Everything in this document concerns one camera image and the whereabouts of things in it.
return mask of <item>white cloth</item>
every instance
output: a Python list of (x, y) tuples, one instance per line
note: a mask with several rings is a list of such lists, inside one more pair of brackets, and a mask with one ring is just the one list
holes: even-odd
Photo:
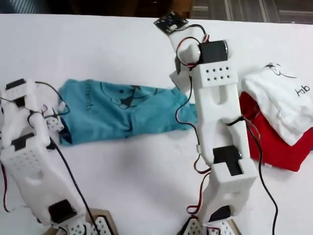
[(313, 88), (281, 65), (270, 63), (246, 75), (242, 88), (287, 144), (294, 145), (313, 126)]

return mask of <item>folded clothing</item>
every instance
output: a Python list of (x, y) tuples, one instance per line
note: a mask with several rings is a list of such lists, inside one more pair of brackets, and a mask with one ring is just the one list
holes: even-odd
[(290, 146), (313, 126), (311, 88), (279, 64), (271, 63), (246, 75), (242, 88), (258, 103), (269, 124)]
[[(261, 113), (258, 103), (249, 94), (242, 92), (239, 100), (242, 114), (256, 126), (261, 134), (263, 162), (279, 168), (298, 171), (313, 146), (313, 128), (306, 131), (296, 144), (290, 146), (271, 127)], [(251, 130), (257, 137), (255, 129), (251, 128)], [(251, 158), (259, 160), (260, 154), (257, 145), (250, 132), (247, 133)]]
[[(64, 145), (190, 128), (175, 119), (176, 109), (187, 100), (178, 88), (169, 90), (70, 79), (59, 92), (70, 108), (70, 113), (63, 119), (72, 143), (61, 139)], [(195, 105), (188, 103), (181, 108), (179, 119), (195, 124)]]

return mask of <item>teal cloth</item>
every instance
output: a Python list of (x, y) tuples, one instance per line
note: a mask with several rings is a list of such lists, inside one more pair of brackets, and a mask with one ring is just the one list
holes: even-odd
[[(70, 113), (63, 119), (72, 144), (190, 128), (175, 119), (176, 109), (187, 100), (178, 88), (169, 90), (70, 79), (59, 92), (70, 108)], [(188, 103), (181, 108), (179, 119), (196, 124), (195, 105)], [(61, 144), (70, 143), (61, 139)]]

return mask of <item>white table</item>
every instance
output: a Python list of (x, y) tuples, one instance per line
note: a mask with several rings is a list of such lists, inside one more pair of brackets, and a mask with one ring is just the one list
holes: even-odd
[[(170, 88), (174, 52), (154, 19), (62, 15), (0, 15), (0, 79), (33, 78), (61, 86), (69, 78)], [(239, 76), (277, 61), (288, 63), (312, 85), (313, 26), (191, 21), (210, 39), (229, 39)], [(222, 145), (220, 136), (216, 146)], [(62, 147), (89, 205), (108, 209), (121, 235), (173, 235), (185, 208), (196, 203), (201, 176), (192, 131), (145, 135)], [(63, 164), (55, 155), (60, 167)], [(313, 158), (298, 173), (264, 167), (264, 179), (279, 205), (276, 234), (311, 234)], [(88, 174), (79, 169), (85, 168)], [(22, 205), (9, 178), (8, 206)], [(0, 183), (0, 194), (3, 184)], [(243, 235), (269, 235), (274, 206), (259, 179), (235, 221)], [(44, 232), (28, 209), (0, 209), (1, 234)]]

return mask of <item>red cloth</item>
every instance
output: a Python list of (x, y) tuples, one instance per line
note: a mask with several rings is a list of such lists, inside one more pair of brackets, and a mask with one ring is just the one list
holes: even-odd
[[(301, 163), (311, 150), (313, 128), (305, 132), (295, 145), (290, 146), (270, 126), (269, 122), (261, 113), (257, 102), (249, 94), (242, 92), (239, 101), (242, 114), (258, 128), (261, 134), (263, 162), (279, 168), (298, 171)], [(258, 137), (253, 127), (251, 130)], [(247, 133), (251, 158), (259, 160), (257, 145), (250, 132)]]

